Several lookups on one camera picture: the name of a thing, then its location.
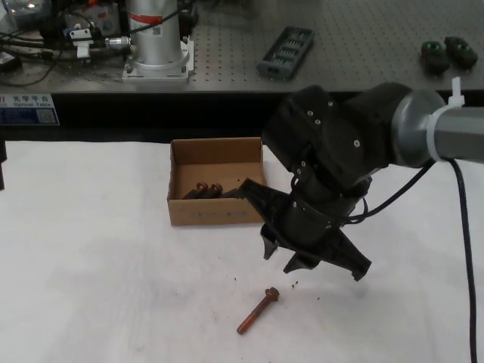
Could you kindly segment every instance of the silver cylindrical device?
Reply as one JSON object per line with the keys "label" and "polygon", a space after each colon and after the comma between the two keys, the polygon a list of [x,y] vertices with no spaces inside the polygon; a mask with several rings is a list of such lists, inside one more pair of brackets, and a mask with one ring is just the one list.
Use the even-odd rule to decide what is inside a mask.
{"label": "silver cylindrical device", "polygon": [[123,49],[128,48],[131,45],[131,41],[127,36],[120,36],[119,38],[106,38],[106,48],[110,49]]}
{"label": "silver cylindrical device", "polygon": [[[432,159],[427,140],[430,117],[446,103],[436,92],[413,91],[397,107],[392,120],[394,163],[414,168]],[[432,129],[441,159],[484,163],[484,107],[456,107],[443,112]]]}
{"label": "silver cylindrical device", "polygon": [[[131,30],[147,26],[177,10],[176,0],[129,0],[129,26]],[[132,35],[135,46],[134,62],[146,68],[173,67],[181,63],[185,54],[180,45],[178,16],[162,25]]]}

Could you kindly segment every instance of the cardboard box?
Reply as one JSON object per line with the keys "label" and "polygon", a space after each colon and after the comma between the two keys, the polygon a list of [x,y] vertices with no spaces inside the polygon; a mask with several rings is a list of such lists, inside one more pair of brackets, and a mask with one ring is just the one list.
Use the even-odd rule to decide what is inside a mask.
{"label": "cardboard box", "polygon": [[246,200],[182,200],[198,182],[219,183],[224,192],[240,187],[246,178],[267,185],[260,138],[174,140],[168,210],[172,225],[227,225],[262,222]]}

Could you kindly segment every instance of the wire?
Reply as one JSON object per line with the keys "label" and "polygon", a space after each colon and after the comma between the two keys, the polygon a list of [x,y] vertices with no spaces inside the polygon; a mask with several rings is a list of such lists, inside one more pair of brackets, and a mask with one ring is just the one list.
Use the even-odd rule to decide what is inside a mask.
{"label": "wire", "polygon": [[[188,9],[190,6],[192,6],[197,0],[192,0],[191,2],[188,2],[186,4],[184,4],[183,6],[181,6],[178,10],[176,11],[173,11],[171,14],[168,14],[166,15],[163,19],[161,19],[160,21],[157,21],[156,23],[153,23],[153,24],[149,24],[147,26],[142,26],[141,28],[137,28],[137,29],[132,29],[129,31],[129,35],[131,34],[136,34],[136,33],[139,33],[139,32],[142,32],[146,29],[151,29],[151,28],[154,28],[155,26],[159,26],[163,23],[165,23],[166,21],[172,19],[173,17],[179,15],[181,12],[183,12],[184,10]],[[0,36],[6,36],[7,33],[0,33]],[[113,36],[107,36],[105,37],[105,39],[112,39],[112,38],[119,38],[121,36],[126,36],[123,35],[123,34],[116,34],[116,35],[113,35]],[[25,37],[18,37],[18,36],[11,36],[11,39],[17,39],[17,40],[21,40],[22,42],[15,42],[15,41],[3,41],[1,40],[2,38],[0,38],[0,45],[13,45],[13,46],[16,46],[16,47],[27,47],[27,48],[47,48],[47,49],[57,49],[57,48],[54,48],[53,45],[46,45],[44,43],[44,46],[39,46],[37,44],[34,44],[36,42],[44,42],[44,39],[39,39],[39,38],[36,38],[36,39],[29,39],[29,38],[25,38]],[[96,40],[92,37],[88,37],[88,38],[79,38],[79,39],[76,39],[76,42],[87,42],[89,40]]]}
{"label": "wire", "polygon": [[40,43],[43,43],[45,41],[45,39],[41,39],[41,38],[27,38],[25,36],[11,36],[11,33],[3,33],[3,32],[0,32],[0,36],[2,36],[2,38],[6,37],[6,36],[10,36],[10,38],[12,39],[16,39],[16,40],[23,40],[25,42],[40,42]]}
{"label": "wire", "polygon": [[474,282],[474,268],[472,263],[472,248],[470,245],[469,213],[467,211],[466,187],[462,171],[455,160],[448,160],[452,165],[457,178],[459,188],[459,200],[461,202],[462,233],[464,235],[464,251],[466,256],[467,284],[469,287],[469,345],[470,361],[477,363],[477,307],[476,307],[476,285]]}
{"label": "wire", "polygon": [[413,187],[415,184],[417,184],[417,182],[419,180],[421,180],[422,177],[434,165],[435,165],[434,162],[430,162],[427,165],[425,165],[422,169],[420,169],[420,171],[417,174],[415,174],[415,176],[412,179],[410,179],[410,181],[407,184],[405,184],[402,188],[400,188],[400,190],[398,190],[394,195],[392,195],[390,198],[388,198],[386,201],[384,201],[383,203],[381,203],[378,207],[376,207],[375,209],[371,210],[370,212],[366,212],[366,213],[363,212],[362,214],[359,214],[357,216],[349,216],[349,217],[346,217],[346,218],[340,218],[340,217],[332,217],[332,218],[340,218],[344,222],[347,222],[348,224],[355,224],[354,223],[355,221],[358,221],[358,223],[363,222],[366,218],[372,217],[375,214],[378,214],[379,212],[381,212],[382,210],[384,210],[385,208],[387,208],[390,204],[392,204],[393,202],[395,202],[403,194],[405,194],[407,191],[409,191],[410,188]]}
{"label": "wire", "polygon": [[153,23],[153,24],[149,24],[147,26],[142,26],[141,28],[137,28],[137,29],[132,29],[129,31],[129,35],[131,34],[136,34],[136,33],[139,33],[139,32],[142,32],[143,30],[146,30],[146,29],[151,29],[151,28],[154,28],[155,26],[159,26],[163,23],[165,23],[166,21],[170,20],[172,17],[176,17],[178,14],[180,14],[183,10],[187,10],[190,6],[192,6],[194,3],[196,2],[196,0],[193,0],[191,2],[187,2],[186,4],[184,4],[183,6],[181,6],[177,11],[173,11],[171,14],[169,15],[166,15],[162,20],[160,21],[157,21],[156,23]]}
{"label": "wire", "polygon": [[36,81],[28,82],[28,83],[10,83],[10,82],[6,82],[6,81],[0,80],[0,85],[8,85],[10,87],[27,87],[28,85],[36,85],[37,83],[42,82],[44,79],[47,78],[47,76],[50,74],[50,72],[52,72],[52,70],[54,69],[55,65],[60,60],[63,51],[64,51],[63,49],[60,50],[59,55],[57,56],[56,59],[54,59],[52,61],[51,66],[47,69],[47,71],[44,73],[44,75],[42,77],[40,77],[39,79],[37,79]]}

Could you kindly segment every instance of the metal bracket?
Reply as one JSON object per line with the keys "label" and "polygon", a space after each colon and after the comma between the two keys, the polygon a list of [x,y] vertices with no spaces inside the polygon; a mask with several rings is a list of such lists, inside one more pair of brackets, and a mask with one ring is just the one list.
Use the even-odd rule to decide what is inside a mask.
{"label": "metal bracket", "polygon": [[[81,30],[73,30],[70,32],[70,38],[72,40],[75,39],[85,39],[91,38],[91,30],[90,29],[81,29]],[[89,59],[91,56],[89,55],[89,45],[93,44],[93,40],[83,40],[81,42],[73,42],[73,44],[77,47],[77,57],[79,59]]]}

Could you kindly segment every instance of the black object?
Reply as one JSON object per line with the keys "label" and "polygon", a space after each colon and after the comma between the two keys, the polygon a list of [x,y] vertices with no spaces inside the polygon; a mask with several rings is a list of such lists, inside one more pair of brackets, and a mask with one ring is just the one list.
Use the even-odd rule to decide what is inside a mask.
{"label": "black object", "polygon": [[232,189],[231,191],[228,191],[222,194],[220,197],[223,199],[226,199],[226,198],[239,198],[239,196],[240,196],[240,192],[238,188],[235,188],[235,189]]}
{"label": "black object", "polygon": [[5,189],[5,183],[3,181],[2,163],[7,160],[7,148],[5,147],[5,141],[0,140],[0,191]]}
{"label": "black object", "polygon": [[185,195],[182,199],[187,200],[187,199],[198,199],[202,197],[206,191],[208,191],[209,186],[206,182],[201,181],[200,183],[197,183],[197,189],[194,189],[192,191],[189,191],[187,195]]}
{"label": "black object", "polygon": [[0,72],[12,72],[22,67],[22,61],[16,55],[0,52]]}
{"label": "black object", "polygon": [[452,60],[465,70],[472,68],[479,58],[469,43],[457,36],[446,37],[445,46]]}
{"label": "black object", "polygon": [[314,30],[288,26],[257,65],[262,76],[289,79],[303,60],[315,37]]}
{"label": "black object", "polygon": [[178,0],[177,2],[178,8],[188,5],[188,8],[182,10],[178,15],[180,39],[183,39],[185,36],[189,36],[191,34],[194,27],[198,23],[198,4],[196,2],[190,4],[186,0]]}
{"label": "black object", "polygon": [[215,199],[222,194],[223,188],[220,184],[212,184],[212,187],[204,193],[200,199]]}
{"label": "black object", "polygon": [[425,42],[420,50],[425,70],[432,74],[442,74],[450,66],[450,61],[439,42]]}
{"label": "black object", "polygon": [[387,83],[338,104],[312,86],[282,103],[262,140],[295,175],[292,191],[285,194],[250,179],[240,187],[264,218],[265,259],[283,247],[295,252],[284,272],[325,261],[347,268],[357,281],[365,276],[371,261],[340,228],[366,195],[369,175],[392,162],[390,122],[410,91]]}

